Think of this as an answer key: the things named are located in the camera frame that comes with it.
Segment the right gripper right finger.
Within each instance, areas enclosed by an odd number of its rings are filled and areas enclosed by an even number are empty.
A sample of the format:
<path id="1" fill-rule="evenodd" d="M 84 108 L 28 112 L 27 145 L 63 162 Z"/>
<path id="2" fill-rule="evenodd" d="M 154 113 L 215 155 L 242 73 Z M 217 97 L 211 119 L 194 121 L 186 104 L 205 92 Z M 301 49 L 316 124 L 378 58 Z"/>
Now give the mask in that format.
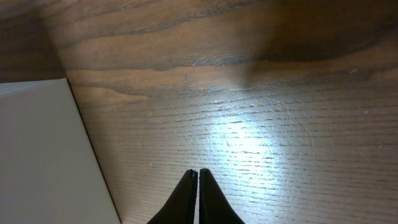
<path id="1" fill-rule="evenodd" d="M 244 224 L 232 209 L 209 169 L 199 176 L 199 224 Z"/>

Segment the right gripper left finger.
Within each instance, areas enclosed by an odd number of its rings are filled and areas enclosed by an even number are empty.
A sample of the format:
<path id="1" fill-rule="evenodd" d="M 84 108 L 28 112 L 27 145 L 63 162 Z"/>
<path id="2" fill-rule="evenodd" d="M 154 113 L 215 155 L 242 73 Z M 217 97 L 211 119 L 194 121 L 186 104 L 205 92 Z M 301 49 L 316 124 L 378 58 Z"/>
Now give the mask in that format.
<path id="1" fill-rule="evenodd" d="M 197 187 L 198 172 L 187 170 L 164 206 L 147 224 L 193 224 Z"/>

